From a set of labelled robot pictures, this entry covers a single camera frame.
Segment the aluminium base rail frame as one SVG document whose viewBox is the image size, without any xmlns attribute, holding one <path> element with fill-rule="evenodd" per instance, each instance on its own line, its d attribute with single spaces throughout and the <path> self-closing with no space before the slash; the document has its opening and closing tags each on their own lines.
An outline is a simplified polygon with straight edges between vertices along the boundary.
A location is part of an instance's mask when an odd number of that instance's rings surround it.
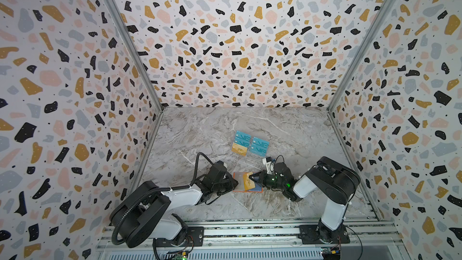
<svg viewBox="0 0 462 260">
<path fill-rule="evenodd" d="M 97 260 L 407 260 L 404 243 L 391 221 L 354 217 L 340 239 L 314 239 L 315 219 L 189 222 L 179 246 L 149 237 L 135 248 L 111 243 L 106 227 L 96 246 Z"/>
</svg>

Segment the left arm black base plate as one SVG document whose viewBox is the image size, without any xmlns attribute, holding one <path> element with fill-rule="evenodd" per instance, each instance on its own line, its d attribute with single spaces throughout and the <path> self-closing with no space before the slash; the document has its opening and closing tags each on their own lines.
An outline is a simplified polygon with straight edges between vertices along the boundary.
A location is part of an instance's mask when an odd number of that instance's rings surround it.
<svg viewBox="0 0 462 260">
<path fill-rule="evenodd" d="M 157 247 L 168 247 L 168 248 L 185 248 L 188 247 L 202 247 L 204 240 L 203 226 L 182 228 L 177 236 L 172 240 L 165 238 L 156 238 L 155 244 Z"/>
</svg>

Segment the aluminium corner post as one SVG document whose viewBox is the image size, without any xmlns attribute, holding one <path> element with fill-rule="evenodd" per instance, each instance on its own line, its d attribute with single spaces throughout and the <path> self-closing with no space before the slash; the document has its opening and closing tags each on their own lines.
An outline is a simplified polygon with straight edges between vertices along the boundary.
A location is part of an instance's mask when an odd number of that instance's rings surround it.
<svg viewBox="0 0 462 260">
<path fill-rule="evenodd" d="M 350 64 L 350 67 L 347 69 L 344 76 L 342 77 L 342 81 L 340 82 L 338 89 L 335 92 L 333 99 L 327 108 L 328 115 L 330 115 L 334 111 L 337 103 L 340 101 L 342 95 L 344 94 L 344 91 L 348 86 L 348 83 L 354 77 L 354 73 L 359 67 L 363 56 L 366 54 L 369 45 L 374 41 L 375 36 L 379 33 L 381 25 L 385 22 L 386 18 L 391 12 L 391 9 L 395 1 L 396 0 L 384 0 L 384 3 L 381 5 L 380 10 L 378 11 L 364 40 L 360 44 L 358 51 Z"/>
<path fill-rule="evenodd" d="M 155 107 L 155 111 L 162 113 L 162 106 L 161 103 L 158 99 L 158 96 L 156 94 L 156 91 L 150 82 L 148 73 L 146 72 L 146 69 L 143 66 L 143 63 L 141 61 L 141 58 L 136 50 L 136 47 L 128 33 L 128 29 L 126 25 L 123 22 L 123 19 L 121 17 L 121 14 L 119 12 L 119 9 L 116 5 L 116 2 L 114 0 L 103 0 L 105 5 L 107 6 L 107 9 L 109 11 L 109 14 L 111 15 L 112 20 L 114 21 L 114 25 L 117 28 L 120 37 L 122 38 L 126 49 L 128 51 L 128 54 L 131 56 L 131 58 L 134 61 L 135 67 L 137 68 L 137 71 L 143 81 L 143 84 L 145 85 L 146 89 L 149 92 L 150 99 L 153 102 L 153 105 Z"/>
</svg>

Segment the orange card holder wallet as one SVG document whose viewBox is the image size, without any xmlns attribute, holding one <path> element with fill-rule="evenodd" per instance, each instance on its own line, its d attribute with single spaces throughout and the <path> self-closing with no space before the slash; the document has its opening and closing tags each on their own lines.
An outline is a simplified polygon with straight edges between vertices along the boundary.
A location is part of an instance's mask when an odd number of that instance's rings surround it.
<svg viewBox="0 0 462 260">
<path fill-rule="evenodd" d="M 256 187 L 250 191 L 244 191 L 244 184 L 243 184 L 243 175 L 246 172 L 235 172 L 233 174 L 233 179 L 238 181 L 237 187 L 234 189 L 235 192 L 239 193 L 262 193 L 263 188 L 259 184 L 255 184 Z"/>
</svg>

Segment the gold card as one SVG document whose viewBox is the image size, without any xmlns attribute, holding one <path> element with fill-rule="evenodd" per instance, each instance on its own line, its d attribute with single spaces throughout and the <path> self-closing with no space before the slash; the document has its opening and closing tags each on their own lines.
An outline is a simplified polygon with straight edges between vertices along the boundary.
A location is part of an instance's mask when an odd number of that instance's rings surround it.
<svg viewBox="0 0 462 260">
<path fill-rule="evenodd" d="M 238 143 L 234 143 L 232 145 L 232 151 L 236 154 L 239 154 L 241 156 L 246 156 L 247 155 L 247 151 L 248 151 L 248 148 L 245 147 L 245 146 L 242 146 Z"/>
<path fill-rule="evenodd" d="M 250 191 L 256 187 L 255 182 L 250 178 L 253 172 L 247 172 L 243 175 L 244 191 Z"/>
</svg>

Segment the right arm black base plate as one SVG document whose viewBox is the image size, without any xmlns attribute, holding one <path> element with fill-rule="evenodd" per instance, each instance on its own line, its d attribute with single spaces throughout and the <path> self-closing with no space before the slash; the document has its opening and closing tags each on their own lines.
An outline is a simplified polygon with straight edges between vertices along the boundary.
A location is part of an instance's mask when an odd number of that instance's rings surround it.
<svg viewBox="0 0 462 260">
<path fill-rule="evenodd" d="M 331 231 L 322 223 L 317 225 L 301 225 L 298 238 L 303 244 L 350 244 L 345 225 L 341 224 L 337 230 Z"/>
</svg>

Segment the left aluminium corner post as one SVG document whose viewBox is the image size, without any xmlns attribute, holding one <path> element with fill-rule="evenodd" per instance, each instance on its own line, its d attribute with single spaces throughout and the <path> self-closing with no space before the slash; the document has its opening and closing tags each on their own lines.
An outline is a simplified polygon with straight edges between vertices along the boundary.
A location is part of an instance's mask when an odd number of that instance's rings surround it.
<svg viewBox="0 0 462 260">
<path fill-rule="evenodd" d="M 135 67 L 137 68 L 137 71 L 143 81 L 143 84 L 145 85 L 146 89 L 149 92 L 150 99 L 153 102 L 153 105 L 155 107 L 155 111 L 162 113 L 162 106 L 161 103 L 158 99 L 158 96 L 156 94 L 156 91 L 150 82 L 148 73 L 146 72 L 146 69 L 143 66 L 143 63 L 141 61 L 141 58 L 136 50 L 136 47 L 128 33 L 128 29 L 126 25 L 123 22 L 123 19 L 121 17 L 121 14 L 119 12 L 119 9 L 116 5 L 116 2 L 114 0 L 103 0 L 105 5 L 107 6 L 107 9 L 109 11 L 109 14 L 111 15 L 112 20 L 114 21 L 114 25 L 117 28 L 120 37 L 122 38 L 126 49 L 128 51 L 128 54 L 131 56 L 131 58 L 134 61 Z"/>
</svg>

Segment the right aluminium corner post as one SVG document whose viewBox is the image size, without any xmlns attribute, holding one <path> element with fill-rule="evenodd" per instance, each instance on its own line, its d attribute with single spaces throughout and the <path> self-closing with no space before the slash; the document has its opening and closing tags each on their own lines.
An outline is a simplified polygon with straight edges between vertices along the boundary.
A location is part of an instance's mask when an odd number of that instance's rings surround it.
<svg viewBox="0 0 462 260">
<path fill-rule="evenodd" d="M 385 22 L 386 18 L 391 12 L 391 9 L 395 1 L 396 0 L 384 0 L 384 3 L 381 5 L 380 10 L 378 11 L 364 40 L 360 44 L 358 51 L 350 64 L 350 67 L 347 69 L 344 76 L 342 77 L 342 81 L 340 82 L 338 89 L 335 92 L 333 99 L 327 108 L 328 115 L 330 115 L 334 111 L 337 103 L 340 101 L 342 95 L 344 94 L 344 91 L 348 86 L 348 83 L 354 77 L 354 73 L 359 67 L 363 56 L 366 54 L 369 45 L 374 41 L 375 36 L 379 33 L 381 25 Z"/>
</svg>

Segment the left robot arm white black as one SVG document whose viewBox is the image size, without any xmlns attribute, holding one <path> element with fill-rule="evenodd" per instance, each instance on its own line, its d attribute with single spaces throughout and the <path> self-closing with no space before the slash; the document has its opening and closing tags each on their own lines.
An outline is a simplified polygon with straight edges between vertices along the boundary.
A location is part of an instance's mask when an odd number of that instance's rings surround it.
<svg viewBox="0 0 462 260">
<path fill-rule="evenodd" d="M 227 171 L 224 162 L 217 161 L 209 172 L 197 176 L 192 182 L 177 187 L 159 187 L 152 181 L 142 183 L 111 213 L 113 225 L 112 244 L 126 244 L 134 248 L 148 238 L 154 243 L 166 242 L 180 246 L 193 240 L 189 227 L 181 217 L 171 211 L 180 207 L 193 207 L 213 203 L 213 195 L 219 198 L 238 186 L 238 181 Z"/>
</svg>

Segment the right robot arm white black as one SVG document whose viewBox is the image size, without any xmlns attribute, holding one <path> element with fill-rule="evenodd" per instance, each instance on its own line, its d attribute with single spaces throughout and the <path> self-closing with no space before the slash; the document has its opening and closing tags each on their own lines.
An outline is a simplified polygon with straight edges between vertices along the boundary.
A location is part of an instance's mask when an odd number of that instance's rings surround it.
<svg viewBox="0 0 462 260">
<path fill-rule="evenodd" d="M 360 177 L 354 170 L 323 156 L 306 173 L 295 178 L 283 156 L 267 157 L 263 162 L 265 170 L 249 175 L 249 179 L 260 187 L 280 191 L 292 202 L 301 201 L 315 190 L 327 196 L 318 224 L 300 226 L 298 238 L 304 244 L 350 243 L 344 220 L 360 185 Z"/>
</svg>

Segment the teal card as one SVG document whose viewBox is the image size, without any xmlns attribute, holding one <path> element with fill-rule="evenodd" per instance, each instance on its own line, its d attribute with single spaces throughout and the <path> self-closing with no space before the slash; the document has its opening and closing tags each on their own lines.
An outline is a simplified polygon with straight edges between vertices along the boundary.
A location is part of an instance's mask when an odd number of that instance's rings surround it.
<svg viewBox="0 0 462 260">
<path fill-rule="evenodd" d="M 250 145 L 250 150 L 249 151 L 251 153 L 255 154 L 255 155 L 258 155 L 258 156 L 261 156 L 261 157 L 266 157 L 267 149 L 268 149 L 267 146 L 260 146 L 258 144 L 252 143 Z"/>
<path fill-rule="evenodd" d="M 257 137 L 253 137 L 252 145 L 267 149 L 269 147 L 269 142 Z"/>
<path fill-rule="evenodd" d="M 235 134 L 235 140 L 242 141 L 242 142 L 250 142 L 251 136 L 244 132 L 237 131 Z"/>
<path fill-rule="evenodd" d="M 248 148 L 250 146 L 250 143 L 251 143 L 251 138 L 243 139 L 243 138 L 236 138 L 235 137 L 235 143 L 242 146 L 242 147 Z"/>
</svg>

